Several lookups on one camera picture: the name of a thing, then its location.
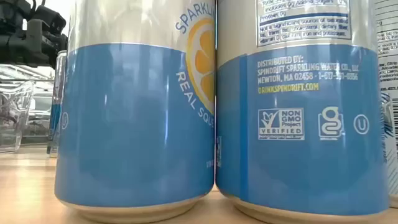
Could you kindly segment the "clear plastic bin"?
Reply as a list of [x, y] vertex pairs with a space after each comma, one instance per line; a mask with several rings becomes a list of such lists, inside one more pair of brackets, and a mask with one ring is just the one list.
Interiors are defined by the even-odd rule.
[[52, 68], [0, 64], [0, 153], [47, 143], [54, 78]]

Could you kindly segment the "slim blue Red Bull can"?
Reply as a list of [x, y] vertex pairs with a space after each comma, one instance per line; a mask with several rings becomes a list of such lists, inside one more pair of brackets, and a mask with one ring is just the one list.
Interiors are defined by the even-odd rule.
[[52, 107], [50, 114], [50, 126], [47, 144], [47, 154], [51, 158], [58, 156], [60, 120], [62, 114], [63, 87], [65, 79], [65, 67], [67, 63], [67, 51], [59, 51], [56, 60], [55, 78], [52, 95]]

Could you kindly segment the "tall white black-lidded can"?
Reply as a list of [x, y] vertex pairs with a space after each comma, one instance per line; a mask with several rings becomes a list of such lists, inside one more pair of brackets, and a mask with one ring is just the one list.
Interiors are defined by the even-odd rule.
[[375, 13], [387, 183], [398, 209], [398, 0], [375, 0]]

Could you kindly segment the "blue white Spindrift can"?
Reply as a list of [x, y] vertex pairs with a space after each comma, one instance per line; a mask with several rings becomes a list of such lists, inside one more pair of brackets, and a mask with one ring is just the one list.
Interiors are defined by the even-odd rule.
[[216, 185], [273, 224], [389, 208], [374, 0], [218, 0]]
[[215, 0], [70, 0], [59, 201], [149, 223], [212, 190], [215, 17]]

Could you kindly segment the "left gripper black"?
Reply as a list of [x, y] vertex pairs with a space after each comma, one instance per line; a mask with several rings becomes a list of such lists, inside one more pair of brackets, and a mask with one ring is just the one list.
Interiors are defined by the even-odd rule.
[[[23, 21], [30, 12], [31, 6], [26, 0], [0, 0], [0, 62], [11, 62], [9, 39], [22, 31]], [[47, 24], [45, 30], [51, 34], [48, 37], [27, 36], [27, 64], [30, 67], [55, 67], [58, 53], [68, 47], [68, 37], [61, 34], [65, 19], [46, 6], [39, 6], [32, 18]]]

